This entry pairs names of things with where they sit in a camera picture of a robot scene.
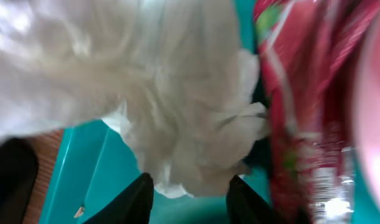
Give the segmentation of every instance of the translucent plastic bag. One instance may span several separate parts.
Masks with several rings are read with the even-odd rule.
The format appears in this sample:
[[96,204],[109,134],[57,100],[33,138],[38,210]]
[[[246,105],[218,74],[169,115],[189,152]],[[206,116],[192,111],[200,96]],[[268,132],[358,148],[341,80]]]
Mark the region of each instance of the translucent plastic bag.
[[222,195],[267,134],[239,42],[230,0],[0,1],[0,77],[16,84],[0,120],[33,134],[105,117],[161,193]]

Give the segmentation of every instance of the turquoise bin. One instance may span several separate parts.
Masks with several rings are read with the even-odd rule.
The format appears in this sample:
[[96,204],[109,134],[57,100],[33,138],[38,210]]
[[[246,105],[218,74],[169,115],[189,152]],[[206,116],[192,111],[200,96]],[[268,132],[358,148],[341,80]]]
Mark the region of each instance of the turquoise bin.
[[[245,48],[254,49],[252,10],[255,0],[236,0],[240,34]],[[83,223],[111,202],[140,172],[119,134],[94,121],[65,130],[40,224]],[[245,181],[266,201],[268,180],[255,169]],[[380,213],[357,171],[353,223],[380,224]],[[84,205],[85,212],[74,218]],[[228,223],[224,197],[167,199],[154,193],[151,224]]]

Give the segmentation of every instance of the food wrapper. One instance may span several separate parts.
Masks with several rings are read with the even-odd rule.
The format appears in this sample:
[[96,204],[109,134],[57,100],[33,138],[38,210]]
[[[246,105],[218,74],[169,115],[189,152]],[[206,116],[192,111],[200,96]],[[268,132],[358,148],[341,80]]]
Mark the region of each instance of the food wrapper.
[[353,145],[347,104],[380,0],[257,1],[254,22],[270,102],[273,206],[295,222],[348,223]]

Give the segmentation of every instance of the black object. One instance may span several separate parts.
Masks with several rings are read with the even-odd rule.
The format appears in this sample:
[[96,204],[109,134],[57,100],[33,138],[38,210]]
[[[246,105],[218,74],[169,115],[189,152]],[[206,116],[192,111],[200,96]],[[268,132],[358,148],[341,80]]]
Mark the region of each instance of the black object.
[[0,147],[0,223],[21,223],[37,170],[36,155],[24,140],[12,139]]
[[230,182],[226,196],[227,214],[232,224],[284,224],[286,221],[240,177]]
[[154,184],[149,174],[141,174],[103,210],[85,224],[147,224],[153,207]]

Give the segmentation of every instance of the plastic bag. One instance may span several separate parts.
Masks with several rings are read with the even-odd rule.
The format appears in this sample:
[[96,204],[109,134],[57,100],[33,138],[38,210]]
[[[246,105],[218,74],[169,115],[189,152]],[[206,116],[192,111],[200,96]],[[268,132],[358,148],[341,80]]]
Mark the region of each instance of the plastic bag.
[[223,195],[268,131],[239,43],[230,0],[0,1],[0,136],[104,117],[162,194]]
[[291,221],[347,223],[353,158],[347,94],[380,1],[258,1],[254,21],[270,98],[273,204]]

